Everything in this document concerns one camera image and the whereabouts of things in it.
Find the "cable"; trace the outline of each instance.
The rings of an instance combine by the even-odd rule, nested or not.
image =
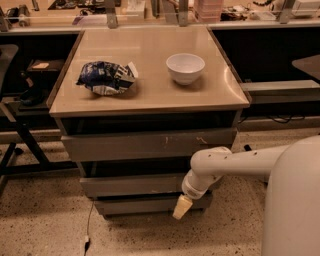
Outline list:
[[[91,218],[91,213],[92,213],[93,205],[94,205],[94,200],[92,200],[91,209],[90,209],[89,216],[88,216],[87,234],[86,234],[86,236],[85,236],[85,241],[84,241],[84,256],[86,256],[87,251],[88,251],[88,249],[89,249],[89,247],[90,247],[89,224],[90,224],[90,218]]]
[[[277,115],[276,117],[266,116],[267,118],[271,119],[272,121],[280,124],[287,124],[291,120],[304,120],[305,116],[303,115],[290,115],[289,117],[282,117],[280,115]]]

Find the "drawer front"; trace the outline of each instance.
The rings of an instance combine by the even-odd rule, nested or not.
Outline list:
[[[108,178],[81,178],[88,197],[152,195],[181,192],[185,174],[140,175]]]
[[[117,215],[131,213],[167,212],[173,211],[177,204],[178,196],[157,198],[136,198],[130,200],[104,200],[95,202],[95,207],[100,215]],[[191,209],[206,209],[212,202],[212,194],[206,194],[201,199],[194,201]]]
[[[235,128],[63,136],[74,162],[191,156],[214,146],[231,146]]]

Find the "terrazzo floor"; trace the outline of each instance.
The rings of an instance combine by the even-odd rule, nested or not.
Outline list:
[[[243,151],[246,144],[252,149],[289,144],[319,133],[317,122],[273,124],[271,129],[244,122],[232,151]],[[68,159],[60,142],[39,144],[50,160]],[[0,145],[2,152],[6,147]],[[11,164],[35,161],[24,149]],[[104,219],[93,208],[90,215],[92,201],[79,178],[78,170],[68,170],[4,179],[0,255],[84,255],[87,231],[87,256],[260,255],[266,185],[257,179],[224,177],[209,209],[188,212],[177,221],[167,212]]]

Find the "countertop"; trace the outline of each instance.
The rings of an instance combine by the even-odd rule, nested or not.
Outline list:
[[[166,59],[187,52],[206,66],[190,86],[176,84]],[[133,62],[139,78],[124,93],[98,96],[76,85],[84,64]],[[84,32],[50,109],[53,117],[79,117],[181,111],[238,110],[249,101],[206,26],[90,29]]]

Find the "drawer unit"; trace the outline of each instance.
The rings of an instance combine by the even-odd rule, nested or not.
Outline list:
[[[82,39],[50,114],[85,194],[104,216],[173,210],[192,154],[232,146],[250,105],[239,81],[206,26],[85,30]],[[181,46],[206,62],[190,86],[175,83],[165,66]],[[102,57],[135,64],[139,77],[126,93],[102,97],[75,85],[81,67]],[[208,192],[194,209],[211,198]]]

